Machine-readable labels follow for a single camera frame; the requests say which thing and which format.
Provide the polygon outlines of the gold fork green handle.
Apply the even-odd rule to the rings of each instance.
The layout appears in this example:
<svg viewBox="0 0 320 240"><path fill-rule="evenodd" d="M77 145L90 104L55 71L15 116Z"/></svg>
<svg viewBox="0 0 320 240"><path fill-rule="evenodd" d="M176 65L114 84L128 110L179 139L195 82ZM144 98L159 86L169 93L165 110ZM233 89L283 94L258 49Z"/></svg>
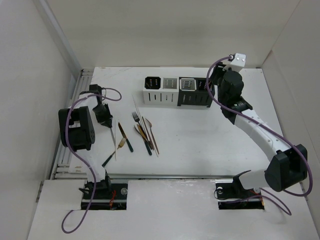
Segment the gold fork green handle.
<svg viewBox="0 0 320 240"><path fill-rule="evenodd" d="M125 145L126 142L126 138L122 138L121 141L119 142L117 148L115 149L115 151L103 162L102 167L104 168L107 163L112 159L112 157L115 155L115 153L117 152L118 149L122 148Z"/></svg>

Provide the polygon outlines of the silver spoon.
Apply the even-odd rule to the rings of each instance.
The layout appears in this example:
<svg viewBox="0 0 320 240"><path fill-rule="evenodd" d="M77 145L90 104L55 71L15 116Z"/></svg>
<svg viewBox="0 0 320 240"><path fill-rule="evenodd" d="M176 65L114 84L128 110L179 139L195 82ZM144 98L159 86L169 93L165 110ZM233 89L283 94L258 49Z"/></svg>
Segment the silver spoon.
<svg viewBox="0 0 320 240"><path fill-rule="evenodd" d="M115 135L114 135L114 131L113 131L112 127L110 128L110 133L111 133L111 138L112 138L113 144L114 144L114 146L116 146L116 139L115 139Z"/></svg>

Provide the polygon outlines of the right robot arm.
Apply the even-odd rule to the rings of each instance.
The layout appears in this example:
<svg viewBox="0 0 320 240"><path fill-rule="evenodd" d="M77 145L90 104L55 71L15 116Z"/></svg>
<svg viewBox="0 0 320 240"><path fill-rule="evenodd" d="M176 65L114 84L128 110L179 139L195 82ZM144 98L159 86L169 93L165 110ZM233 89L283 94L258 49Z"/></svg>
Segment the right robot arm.
<svg viewBox="0 0 320 240"><path fill-rule="evenodd" d="M305 180L309 171L306 148L301 144L290 146L271 132L242 97L244 82L240 73L219 62L209 79L217 86L217 101L224 117L245 132L269 160L266 169L235 175L232 193L243 197L250 189L265 187L281 192Z"/></svg>

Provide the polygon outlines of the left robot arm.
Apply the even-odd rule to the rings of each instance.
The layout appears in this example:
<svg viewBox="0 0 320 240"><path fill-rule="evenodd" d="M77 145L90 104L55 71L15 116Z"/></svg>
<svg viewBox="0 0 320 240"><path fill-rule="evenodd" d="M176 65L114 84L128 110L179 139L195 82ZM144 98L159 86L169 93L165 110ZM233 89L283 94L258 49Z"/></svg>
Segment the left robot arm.
<svg viewBox="0 0 320 240"><path fill-rule="evenodd" d="M100 198L111 195L110 178L104 167L98 163L91 153L96 141L96 133L91 115L98 124L112 128L113 116L109 106L103 103L107 97L103 95L106 88L91 84L88 91L80 93L79 99L69 108L58 111L60 138L64 147L87 167L87 183L85 185Z"/></svg>

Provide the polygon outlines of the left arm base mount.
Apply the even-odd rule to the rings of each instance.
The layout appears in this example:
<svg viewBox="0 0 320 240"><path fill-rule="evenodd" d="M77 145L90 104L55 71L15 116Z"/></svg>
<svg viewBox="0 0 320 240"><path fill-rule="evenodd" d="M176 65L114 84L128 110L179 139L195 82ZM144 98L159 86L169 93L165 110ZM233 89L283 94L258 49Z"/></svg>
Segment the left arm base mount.
<svg viewBox="0 0 320 240"><path fill-rule="evenodd" d="M79 188L82 192L81 210L86 210L93 193L93 183ZM127 209L128 184L111 183L106 186L98 182L89 210L122 211Z"/></svg>

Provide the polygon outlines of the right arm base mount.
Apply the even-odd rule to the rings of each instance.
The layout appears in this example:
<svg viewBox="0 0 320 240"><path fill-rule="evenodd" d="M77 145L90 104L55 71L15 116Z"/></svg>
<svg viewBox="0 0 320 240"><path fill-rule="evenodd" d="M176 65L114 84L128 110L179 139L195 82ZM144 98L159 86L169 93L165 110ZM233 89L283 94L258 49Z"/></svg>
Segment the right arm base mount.
<svg viewBox="0 0 320 240"><path fill-rule="evenodd" d="M264 210L259 193L253 189L238 190L233 182L216 182L214 197L218 200L219 210Z"/></svg>

